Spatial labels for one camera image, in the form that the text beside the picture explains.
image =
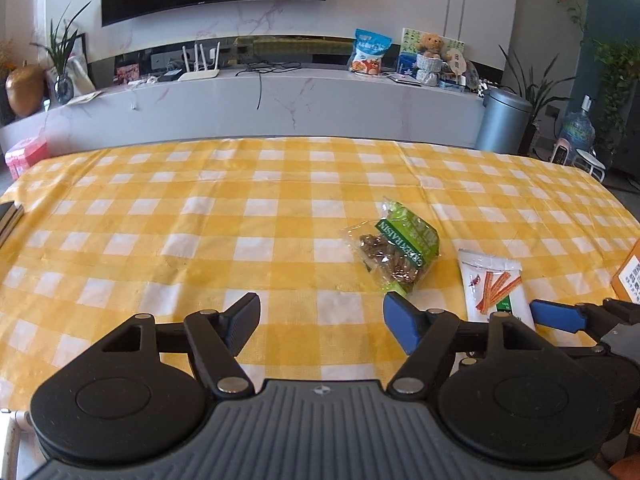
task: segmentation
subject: stuffed animal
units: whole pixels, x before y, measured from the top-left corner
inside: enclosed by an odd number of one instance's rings
[[[440,51],[444,47],[444,40],[437,34],[423,34],[418,43],[418,52],[426,57],[440,59]]]

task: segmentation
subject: metal trash can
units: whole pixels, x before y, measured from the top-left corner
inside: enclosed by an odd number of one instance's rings
[[[491,88],[484,92],[484,106],[476,150],[516,155],[532,104],[511,92]]]

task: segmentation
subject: black cable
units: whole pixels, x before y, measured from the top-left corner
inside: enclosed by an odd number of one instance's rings
[[[256,110],[260,109],[260,103],[262,102],[262,74],[281,74],[285,72],[293,72],[294,70],[300,70],[302,68],[302,63],[298,63],[297,61],[288,63],[275,63],[266,60],[245,61],[243,64],[246,65],[246,67],[240,72],[237,72],[236,76],[247,72],[257,72],[258,79],[260,80],[260,97],[258,97],[258,106],[256,107]]]

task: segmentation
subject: yellow checkered tablecloth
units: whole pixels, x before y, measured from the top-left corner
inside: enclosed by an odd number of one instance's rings
[[[178,321],[246,291],[262,302],[239,357],[255,382],[386,383],[404,354],[382,294],[340,238],[379,218],[384,197],[442,240],[414,303],[463,318],[457,248],[521,261],[529,300],[597,302],[613,295],[610,278],[640,235],[579,170],[428,144],[202,140],[46,160],[4,196],[27,213],[0,250],[0,406],[26,408],[43,380],[133,313]]]

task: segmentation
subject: pink box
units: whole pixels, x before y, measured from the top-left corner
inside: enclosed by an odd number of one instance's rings
[[[18,142],[4,156],[11,176],[18,180],[25,171],[44,158],[49,158],[47,139],[44,137],[29,137]]]

